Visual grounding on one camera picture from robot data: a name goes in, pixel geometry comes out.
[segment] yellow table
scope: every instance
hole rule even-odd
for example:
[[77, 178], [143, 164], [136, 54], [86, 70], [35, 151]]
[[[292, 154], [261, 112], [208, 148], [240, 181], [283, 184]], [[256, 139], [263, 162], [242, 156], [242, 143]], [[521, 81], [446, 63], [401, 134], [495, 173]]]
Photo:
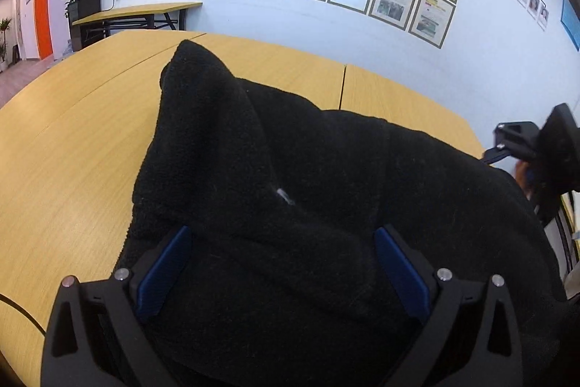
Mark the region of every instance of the yellow table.
[[[201, 5], [201, 2], [132, 5], [97, 12], [73, 22], [72, 25], [90, 27], [91, 32], [94, 30], [101, 32], [101, 34], [104, 31], [106, 37], [111, 36], [111, 30], [157, 30], [163, 27], [170, 27], [172, 30], [185, 30], [187, 9], [201, 7]], [[172, 20], [169, 16], [170, 12], [175, 11], [179, 11], [178, 20]], [[156, 20], [156, 15], [163, 15], [164, 20]]]
[[[44, 328], [63, 277], [110, 275], [154, 133], [161, 69], [185, 38], [218, 55], [234, 75], [322, 109], [337, 109], [342, 95], [344, 109], [423, 129], [466, 151], [481, 148], [456, 115], [352, 66], [217, 34], [118, 33], [47, 71], [0, 109], [0, 293]], [[364, 106], [365, 97], [374, 106]], [[456, 131], [447, 136], [446, 127]], [[0, 304], [0, 351], [28, 387], [40, 384], [43, 341], [26, 318]]]

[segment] silver screw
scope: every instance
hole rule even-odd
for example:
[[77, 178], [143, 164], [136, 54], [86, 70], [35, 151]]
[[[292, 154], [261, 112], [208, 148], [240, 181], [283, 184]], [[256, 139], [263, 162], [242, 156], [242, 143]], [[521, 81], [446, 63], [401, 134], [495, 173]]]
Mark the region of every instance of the silver screw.
[[506, 283], [506, 281], [504, 280], [504, 278], [501, 277], [499, 274], [494, 274], [493, 276], [491, 276], [491, 282], [496, 287], [503, 287], [504, 284]]
[[115, 279], [118, 281], [124, 281], [129, 277], [129, 270], [126, 267], [121, 267], [121, 269], [117, 269], [115, 271]]
[[63, 287], [71, 287], [74, 284], [74, 276], [67, 276], [61, 282]]
[[437, 277], [442, 281], [450, 281], [453, 278], [453, 273], [446, 267], [442, 267], [437, 270]]

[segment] black cloth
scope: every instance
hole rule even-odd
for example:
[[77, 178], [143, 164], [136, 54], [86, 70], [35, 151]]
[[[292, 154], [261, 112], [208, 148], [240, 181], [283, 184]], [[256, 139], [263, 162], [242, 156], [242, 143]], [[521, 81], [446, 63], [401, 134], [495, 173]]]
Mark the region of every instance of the black cloth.
[[420, 329], [376, 261], [385, 223], [434, 267], [502, 274], [526, 385], [549, 366], [577, 314], [507, 173], [425, 133], [236, 79], [189, 41], [161, 88], [117, 267], [192, 228], [192, 257], [146, 325], [184, 385], [376, 386]]

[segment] black garment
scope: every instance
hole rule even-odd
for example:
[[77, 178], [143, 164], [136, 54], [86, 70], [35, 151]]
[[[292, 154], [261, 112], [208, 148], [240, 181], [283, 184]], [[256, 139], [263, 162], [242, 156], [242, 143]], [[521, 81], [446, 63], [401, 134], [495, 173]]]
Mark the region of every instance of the black garment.
[[161, 87], [117, 267], [192, 228], [192, 258], [146, 327], [185, 385], [198, 372], [240, 387], [376, 386], [419, 329], [375, 258], [384, 223], [434, 267], [502, 274], [527, 382], [546, 369], [576, 314], [511, 176], [424, 133], [236, 79], [189, 41]]

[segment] blue gripper pad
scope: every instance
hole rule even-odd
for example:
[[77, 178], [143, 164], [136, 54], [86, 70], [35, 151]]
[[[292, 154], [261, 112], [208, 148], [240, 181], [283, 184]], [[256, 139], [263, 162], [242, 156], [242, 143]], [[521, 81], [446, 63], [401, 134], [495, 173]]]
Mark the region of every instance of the blue gripper pad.
[[431, 315], [430, 292], [411, 261], [384, 229], [375, 231], [375, 248], [379, 264], [389, 278], [410, 317], [423, 325]]
[[139, 284], [134, 311], [141, 323], [145, 323], [161, 311], [167, 294], [191, 257], [191, 247], [191, 229], [182, 227]]

